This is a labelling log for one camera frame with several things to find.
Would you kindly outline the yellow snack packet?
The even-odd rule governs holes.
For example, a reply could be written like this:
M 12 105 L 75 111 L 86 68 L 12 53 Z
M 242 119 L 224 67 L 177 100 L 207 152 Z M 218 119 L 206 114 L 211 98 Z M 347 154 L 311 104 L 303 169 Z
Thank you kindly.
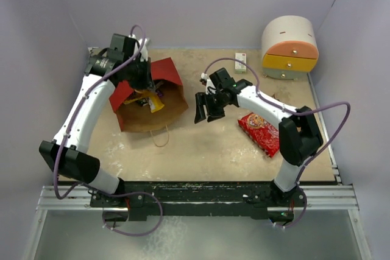
M 149 104 L 149 108 L 151 113 L 156 113 L 164 108 L 164 104 L 161 99 L 154 92 L 147 93 L 147 101 Z

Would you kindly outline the red paper bag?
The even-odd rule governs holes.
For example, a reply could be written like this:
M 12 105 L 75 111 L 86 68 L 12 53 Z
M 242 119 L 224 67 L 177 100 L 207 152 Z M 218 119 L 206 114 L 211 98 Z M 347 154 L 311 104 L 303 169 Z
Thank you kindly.
M 119 128 L 126 133 L 149 133 L 178 120 L 188 109 L 183 83 L 171 58 L 151 63 L 156 90 L 135 90 L 123 81 L 109 101 L 117 117 Z

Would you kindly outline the large red snack bag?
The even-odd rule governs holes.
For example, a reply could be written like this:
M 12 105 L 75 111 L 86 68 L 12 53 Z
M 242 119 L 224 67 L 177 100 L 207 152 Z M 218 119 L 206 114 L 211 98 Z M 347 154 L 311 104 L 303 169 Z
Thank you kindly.
M 249 113 L 238 120 L 238 125 L 268 157 L 274 157 L 279 151 L 278 130 L 261 116 Z

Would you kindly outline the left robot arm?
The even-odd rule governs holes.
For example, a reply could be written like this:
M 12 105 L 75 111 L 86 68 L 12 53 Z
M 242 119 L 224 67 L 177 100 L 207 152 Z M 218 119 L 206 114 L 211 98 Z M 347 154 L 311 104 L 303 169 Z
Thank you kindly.
M 105 171 L 100 160 L 88 154 L 88 148 L 98 118 L 120 82 L 128 81 L 138 90 L 154 87 L 145 42 L 145 37 L 115 33 L 109 47 L 90 56 L 68 117 L 52 140 L 41 142 L 39 153 L 53 173 L 58 199 L 64 198 L 58 186 L 59 176 L 63 176 L 103 193 L 111 206 L 125 201 L 123 179 Z

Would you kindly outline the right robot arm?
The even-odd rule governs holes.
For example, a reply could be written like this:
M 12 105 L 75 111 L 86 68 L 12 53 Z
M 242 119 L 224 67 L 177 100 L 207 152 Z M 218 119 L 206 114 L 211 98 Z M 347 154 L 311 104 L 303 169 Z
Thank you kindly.
M 283 161 L 277 176 L 271 181 L 271 199 L 276 205 L 285 206 L 297 189 L 303 164 L 314 157 L 323 144 L 316 119 L 309 113 L 311 109 L 283 104 L 260 93 L 245 79 L 236 82 L 225 68 L 211 75 L 202 73 L 200 82 L 205 91 L 195 94 L 196 124 L 221 119 L 225 116 L 224 108 L 234 105 L 251 111 L 277 128 Z

